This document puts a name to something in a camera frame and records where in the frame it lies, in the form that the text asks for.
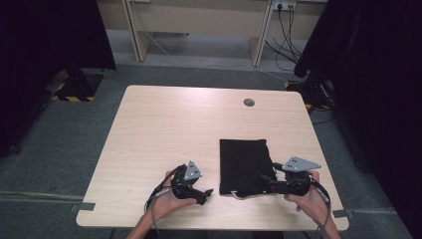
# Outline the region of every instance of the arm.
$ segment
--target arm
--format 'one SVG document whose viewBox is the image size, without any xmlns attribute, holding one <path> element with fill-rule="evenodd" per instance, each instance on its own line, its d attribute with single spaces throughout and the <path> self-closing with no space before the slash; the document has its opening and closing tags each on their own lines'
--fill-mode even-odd
<svg viewBox="0 0 422 239">
<path fill-rule="evenodd" d="M 171 186 L 170 178 L 167 179 L 164 183 L 164 187 Z M 152 227 L 155 222 L 161 218 L 167 217 L 174 211 L 179 208 L 196 204 L 196 199 L 187 198 L 187 199 L 178 199 L 173 195 L 171 190 L 165 192 L 164 194 L 156 197 L 152 200 L 145 214 L 143 214 L 136 226 L 131 230 L 127 239 L 140 239 L 143 238 Z"/>
<path fill-rule="evenodd" d="M 313 179 L 319 181 L 318 172 L 310 171 L 310 175 Z M 286 194 L 285 199 L 298 204 L 297 211 L 303 210 L 319 226 L 322 232 L 322 238 L 340 238 L 337 227 L 328 212 L 328 206 L 313 185 L 305 196 Z"/>
</svg>

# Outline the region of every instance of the wall outlet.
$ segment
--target wall outlet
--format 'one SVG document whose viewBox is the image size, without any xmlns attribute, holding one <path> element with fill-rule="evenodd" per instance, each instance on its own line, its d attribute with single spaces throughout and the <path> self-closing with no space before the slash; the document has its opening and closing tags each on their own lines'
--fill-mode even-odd
<svg viewBox="0 0 422 239">
<path fill-rule="evenodd" d="M 276 0 L 274 1 L 274 10 L 279 11 L 279 4 L 283 5 L 282 11 L 295 10 L 297 0 Z"/>
</svg>

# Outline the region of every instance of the yellow black striped tape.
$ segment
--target yellow black striped tape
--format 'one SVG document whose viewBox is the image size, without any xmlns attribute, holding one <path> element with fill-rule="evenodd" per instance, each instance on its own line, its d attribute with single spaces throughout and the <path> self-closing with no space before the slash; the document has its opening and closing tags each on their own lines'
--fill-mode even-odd
<svg viewBox="0 0 422 239">
<path fill-rule="evenodd" d="M 53 96 L 55 101 L 64 101 L 64 102 L 91 102 L 94 100 L 94 97 L 63 97 L 63 96 Z"/>
</svg>

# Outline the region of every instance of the table top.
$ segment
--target table top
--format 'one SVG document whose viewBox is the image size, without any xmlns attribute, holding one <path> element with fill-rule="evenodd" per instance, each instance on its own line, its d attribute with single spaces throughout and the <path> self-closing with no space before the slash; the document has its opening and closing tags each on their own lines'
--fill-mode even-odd
<svg viewBox="0 0 422 239">
<path fill-rule="evenodd" d="M 255 104 L 247 107 L 245 99 Z M 219 140 L 266 139 L 272 161 L 298 156 L 322 165 L 320 183 L 341 210 L 331 174 L 301 95 L 293 92 L 130 86 L 121 101 L 84 203 L 81 226 L 133 227 L 166 171 L 193 160 L 203 176 L 194 188 L 214 189 L 205 205 L 182 208 L 162 229 L 315 230 L 283 195 L 244 200 L 219 195 Z M 347 218 L 334 218 L 338 230 Z"/>
</svg>

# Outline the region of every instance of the black partition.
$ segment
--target black partition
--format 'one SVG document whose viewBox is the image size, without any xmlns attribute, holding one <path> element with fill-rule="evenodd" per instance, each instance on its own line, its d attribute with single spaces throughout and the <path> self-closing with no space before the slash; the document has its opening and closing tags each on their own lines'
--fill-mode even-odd
<svg viewBox="0 0 422 239">
<path fill-rule="evenodd" d="M 0 1 L 0 156 L 19 141 L 62 70 L 113 69 L 95 0 Z"/>
<path fill-rule="evenodd" d="M 295 74 L 323 89 L 357 164 L 373 173 L 410 233 L 422 161 L 421 1 L 328 0 Z"/>
</svg>

